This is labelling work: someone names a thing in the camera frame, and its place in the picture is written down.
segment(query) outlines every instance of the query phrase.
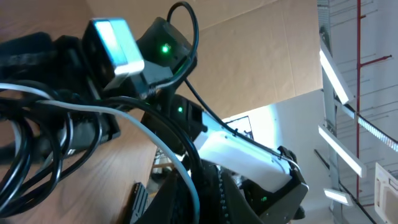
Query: green led light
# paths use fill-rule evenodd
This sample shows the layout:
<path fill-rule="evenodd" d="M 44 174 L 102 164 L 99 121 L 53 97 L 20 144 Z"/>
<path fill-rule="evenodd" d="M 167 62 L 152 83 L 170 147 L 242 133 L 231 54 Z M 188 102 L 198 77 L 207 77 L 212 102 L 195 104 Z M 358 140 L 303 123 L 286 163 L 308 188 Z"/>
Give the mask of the green led light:
<path fill-rule="evenodd" d="M 162 52 L 163 53 L 169 52 L 170 49 L 171 49 L 171 46 L 169 44 L 165 44 L 165 45 L 162 46 Z"/>

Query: desk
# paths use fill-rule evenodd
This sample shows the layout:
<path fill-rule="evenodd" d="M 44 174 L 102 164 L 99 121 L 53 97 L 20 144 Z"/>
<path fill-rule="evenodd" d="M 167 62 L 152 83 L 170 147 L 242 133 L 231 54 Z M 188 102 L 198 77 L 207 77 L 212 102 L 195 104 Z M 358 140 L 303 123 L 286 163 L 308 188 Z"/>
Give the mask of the desk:
<path fill-rule="evenodd" d="M 62 34 L 81 37 L 91 17 L 89 7 L 82 0 L 0 1 L 0 42 L 38 31 L 48 32 L 53 39 Z M 141 111 L 131 114 L 136 118 L 142 116 Z M 156 149 L 135 126 L 126 120 L 119 124 L 121 137 L 100 146 L 40 205 L 7 221 L 115 223 L 133 183 L 147 183 Z M 12 136 L 12 130 L 8 128 L 5 124 L 1 127 L 1 132 L 5 133 L 3 139 Z M 64 168 L 75 160 L 64 161 Z M 1 166 L 0 176 L 3 177 L 7 170 L 8 167 Z"/>

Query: fluorescent light fixture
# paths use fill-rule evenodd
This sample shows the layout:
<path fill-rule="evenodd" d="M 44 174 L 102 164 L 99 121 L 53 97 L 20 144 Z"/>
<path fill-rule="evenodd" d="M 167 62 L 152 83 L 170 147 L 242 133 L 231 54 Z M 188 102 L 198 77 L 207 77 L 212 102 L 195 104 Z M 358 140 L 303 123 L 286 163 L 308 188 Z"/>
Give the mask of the fluorescent light fixture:
<path fill-rule="evenodd" d="M 366 177 L 366 166 L 359 161 L 329 130 L 318 125 L 319 134 L 361 178 Z"/>
<path fill-rule="evenodd" d="M 330 55 L 328 48 L 325 43 L 321 40 L 321 50 L 319 51 L 321 64 L 323 69 L 326 72 L 326 75 L 331 82 L 331 85 L 336 91 L 338 98 L 340 99 L 342 104 L 346 104 L 352 99 L 354 99 L 353 94 L 348 88 L 347 83 L 344 81 L 343 76 L 338 71 L 336 63 L 333 61 L 333 58 Z"/>
<path fill-rule="evenodd" d="M 353 206 L 353 201 L 351 200 L 349 194 L 332 189 L 323 189 L 323 190 L 325 191 L 326 197 L 335 200 L 339 203 L 345 204 L 347 206 Z"/>

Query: cardboard box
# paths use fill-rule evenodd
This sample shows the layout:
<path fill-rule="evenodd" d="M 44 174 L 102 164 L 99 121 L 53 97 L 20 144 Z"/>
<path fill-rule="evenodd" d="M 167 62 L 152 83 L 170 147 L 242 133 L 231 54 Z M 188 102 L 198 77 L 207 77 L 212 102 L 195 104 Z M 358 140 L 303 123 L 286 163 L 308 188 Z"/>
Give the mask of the cardboard box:
<path fill-rule="evenodd" d="M 118 16 L 139 38 L 174 0 L 87 0 L 97 17 Z M 222 118 L 322 87 L 316 0 L 189 1 L 200 26 L 198 66 L 189 80 Z M 188 39 L 184 8 L 172 18 Z M 178 89 L 195 97 L 183 84 Z"/>

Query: black pole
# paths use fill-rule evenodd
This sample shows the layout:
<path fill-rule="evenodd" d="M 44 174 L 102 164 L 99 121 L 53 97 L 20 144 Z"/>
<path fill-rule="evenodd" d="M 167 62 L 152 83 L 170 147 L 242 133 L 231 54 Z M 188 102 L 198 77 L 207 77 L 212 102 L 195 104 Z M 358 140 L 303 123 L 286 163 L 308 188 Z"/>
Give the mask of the black pole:
<path fill-rule="evenodd" d="M 319 158 L 319 160 L 321 160 L 321 162 L 323 163 L 323 165 L 326 166 L 327 169 L 330 169 L 330 165 L 327 163 L 326 160 L 324 160 L 324 158 L 321 156 L 321 154 L 319 154 L 318 150 L 314 149 L 313 150 L 315 152 L 315 155 L 317 155 L 317 157 Z M 338 183 L 340 184 L 340 186 L 344 189 L 345 192 L 347 192 L 347 194 L 349 194 L 349 196 L 351 197 L 351 199 L 355 202 L 355 204 L 362 210 L 362 212 L 367 216 L 367 218 L 373 223 L 373 224 L 377 224 L 376 221 L 374 221 L 374 219 L 372 218 L 372 216 L 369 215 L 369 213 L 365 210 L 365 208 L 360 204 L 359 201 L 357 201 L 357 199 L 354 197 L 353 194 L 351 194 L 351 192 L 341 183 L 341 181 L 339 180 Z"/>

